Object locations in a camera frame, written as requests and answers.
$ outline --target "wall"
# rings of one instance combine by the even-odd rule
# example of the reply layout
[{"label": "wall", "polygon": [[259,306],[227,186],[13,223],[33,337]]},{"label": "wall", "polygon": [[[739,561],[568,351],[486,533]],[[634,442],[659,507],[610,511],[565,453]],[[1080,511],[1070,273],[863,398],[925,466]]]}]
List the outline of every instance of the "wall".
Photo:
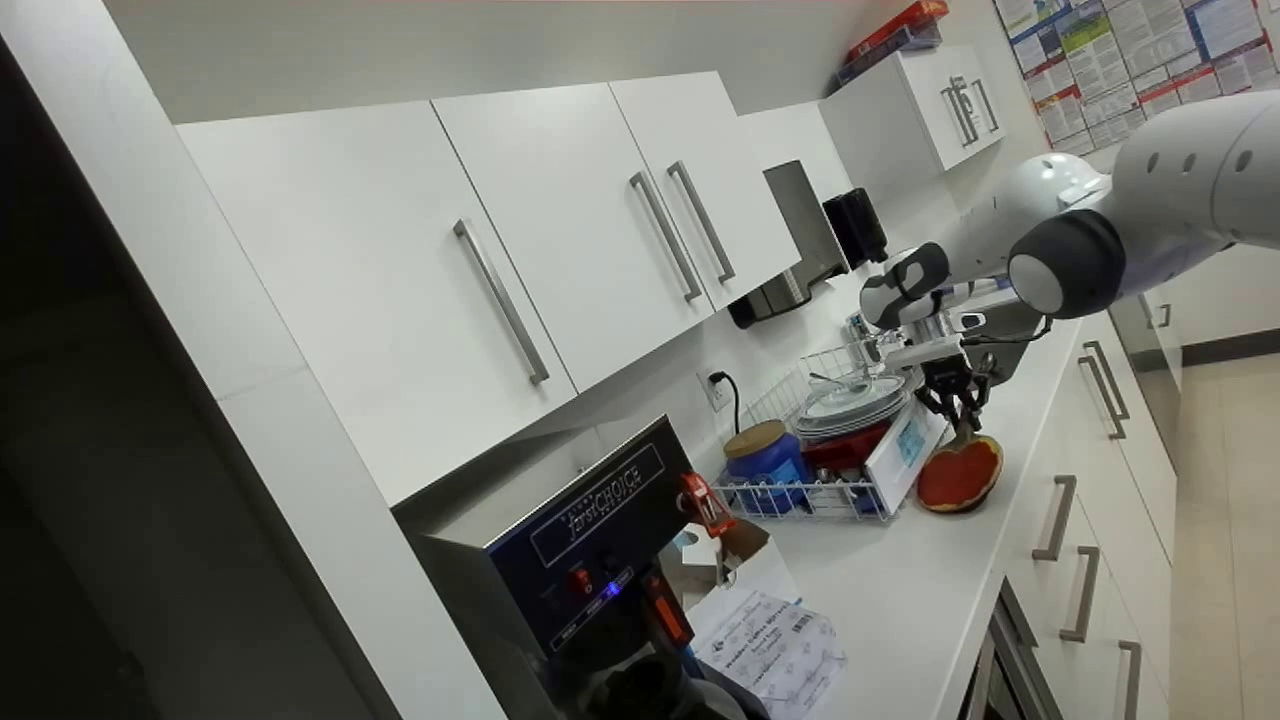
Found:
[{"label": "wall", "polygon": [[817,102],[906,0],[110,0],[176,120],[719,67]]},{"label": "wall", "polygon": [[104,5],[0,5],[0,35],[401,717],[499,717]]}]

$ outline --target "cable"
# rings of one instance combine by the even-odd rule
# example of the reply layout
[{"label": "cable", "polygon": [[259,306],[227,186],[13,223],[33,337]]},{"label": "cable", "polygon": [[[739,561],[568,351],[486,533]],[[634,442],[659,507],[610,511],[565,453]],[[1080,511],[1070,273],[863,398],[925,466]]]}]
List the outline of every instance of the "cable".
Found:
[{"label": "cable", "polygon": [[731,436],[746,433],[746,392],[736,387],[736,380],[730,374],[714,374],[707,386],[730,386],[731,387]]}]

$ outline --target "white wall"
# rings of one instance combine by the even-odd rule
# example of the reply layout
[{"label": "white wall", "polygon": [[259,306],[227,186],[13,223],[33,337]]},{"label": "white wall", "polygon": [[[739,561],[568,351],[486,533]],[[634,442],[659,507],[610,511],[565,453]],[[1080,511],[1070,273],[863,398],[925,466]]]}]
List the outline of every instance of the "white wall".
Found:
[{"label": "white wall", "polygon": [[817,102],[906,0],[110,0],[176,120],[719,67]]}]

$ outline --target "poster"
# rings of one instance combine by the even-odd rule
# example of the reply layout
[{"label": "poster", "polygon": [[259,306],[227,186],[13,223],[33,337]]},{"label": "poster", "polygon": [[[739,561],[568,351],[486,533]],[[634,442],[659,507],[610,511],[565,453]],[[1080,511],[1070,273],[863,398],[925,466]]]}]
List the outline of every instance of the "poster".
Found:
[{"label": "poster", "polygon": [[1046,141],[1122,144],[1182,105],[1280,85],[1252,0],[992,0]]}]

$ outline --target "red object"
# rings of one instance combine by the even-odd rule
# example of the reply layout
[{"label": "red object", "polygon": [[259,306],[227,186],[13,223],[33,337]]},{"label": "red object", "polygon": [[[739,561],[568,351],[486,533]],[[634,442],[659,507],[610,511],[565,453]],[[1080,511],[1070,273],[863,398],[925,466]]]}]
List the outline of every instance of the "red object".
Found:
[{"label": "red object", "polygon": [[817,474],[847,474],[847,468],[863,468],[868,455],[878,453],[878,446],[883,442],[894,421],[860,429],[853,436],[833,436],[833,442],[817,442],[806,446],[806,466]]},{"label": "red object", "polygon": [[731,511],[705,477],[688,474],[680,485],[685,485],[685,498],[678,506],[688,522],[705,524],[707,536],[731,533]]},{"label": "red object", "polygon": [[571,586],[578,586],[582,595],[593,595],[593,594],[596,594],[596,581],[593,581],[593,572],[590,572],[584,565],[571,569]]},{"label": "red object", "polygon": [[674,586],[659,572],[646,572],[642,575],[646,601],[654,608],[656,628],[664,628],[664,637],[685,650],[694,641],[694,628],[685,621],[685,608],[674,594]]},{"label": "red object", "polygon": [[853,43],[847,62],[871,52],[878,43],[887,43],[902,29],[914,26],[934,26],[948,17],[948,0],[917,0],[914,7],[898,12],[887,26],[879,26],[871,35],[863,35],[860,43]]},{"label": "red object", "polygon": [[940,449],[922,482],[917,502],[928,511],[954,517],[987,502],[1000,482],[1000,446],[992,436],[972,436],[959,449]]}]

